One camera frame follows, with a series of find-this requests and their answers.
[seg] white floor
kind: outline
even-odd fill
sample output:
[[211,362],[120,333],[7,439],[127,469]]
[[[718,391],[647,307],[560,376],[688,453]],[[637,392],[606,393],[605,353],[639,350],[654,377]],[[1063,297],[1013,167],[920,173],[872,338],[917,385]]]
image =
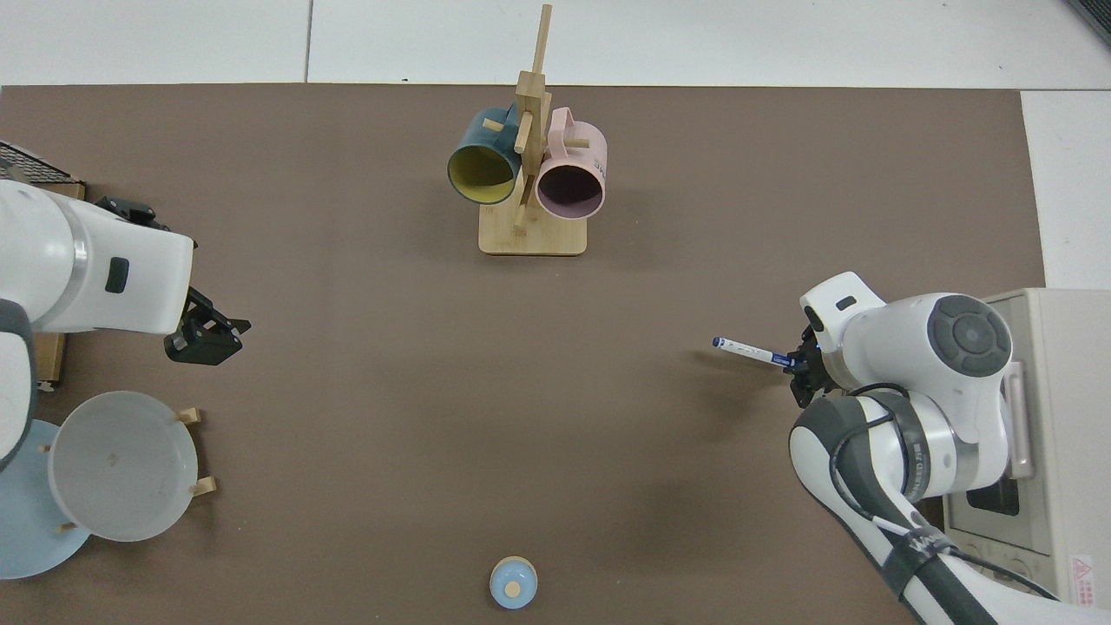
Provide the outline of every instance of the white floor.
[[[1111,288],[1111,47],[1063,0],[553,4],[552,84],[1021,90],[1047,283]],[[0,0],[0,84],[510,84],[539,16],[520,0]]]

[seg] mug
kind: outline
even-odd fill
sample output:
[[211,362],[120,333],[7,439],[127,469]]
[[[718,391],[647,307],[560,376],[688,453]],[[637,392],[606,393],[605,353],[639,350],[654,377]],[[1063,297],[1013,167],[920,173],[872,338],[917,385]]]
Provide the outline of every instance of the mug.
[[602,132],[575,121],[571,109],[552,111],[546,160],[537,173],[537,200],[563,219],[585,219],[605,201],[605,154]]
[[479,203],[498,203],[513,192],[521,170],[521,154],[513,151],[519,125],[517,104],[474,115],[448,159],[448,179],[461,195]]

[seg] teal mug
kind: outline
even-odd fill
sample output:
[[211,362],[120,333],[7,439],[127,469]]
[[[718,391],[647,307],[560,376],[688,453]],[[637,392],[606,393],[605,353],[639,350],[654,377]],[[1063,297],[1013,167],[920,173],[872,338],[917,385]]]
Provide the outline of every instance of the teal mug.
[[513,192],[521,154],[513,151],[517,104],[479,111],[448,159],[448,179],[464,198],[478,203],[498,203]]

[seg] wooden board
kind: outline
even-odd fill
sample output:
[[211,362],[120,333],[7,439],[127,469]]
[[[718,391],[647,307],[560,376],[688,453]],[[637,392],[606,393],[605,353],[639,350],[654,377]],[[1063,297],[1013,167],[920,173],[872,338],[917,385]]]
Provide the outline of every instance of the wooden board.
[[491,254],[519,255],[577,255],[585,251],[587,220],[553,215],[537,205],[531,188],[528,190],[532,200],[521,206],[521,196],[531,187],[521,177],[518,175],[517,187],[506,201],[479,205],[479,249]]

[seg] microwave oven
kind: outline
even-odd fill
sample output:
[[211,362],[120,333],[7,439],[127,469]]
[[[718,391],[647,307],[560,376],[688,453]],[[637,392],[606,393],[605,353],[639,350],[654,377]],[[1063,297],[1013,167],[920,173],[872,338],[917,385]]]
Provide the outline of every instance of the microwave oven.
[[1019,445],[998,483],[943,498],[945,533],[1061,601],[1111,607],[1111,291],[1023,289],[984,301],[1011,330],[1003,395]]

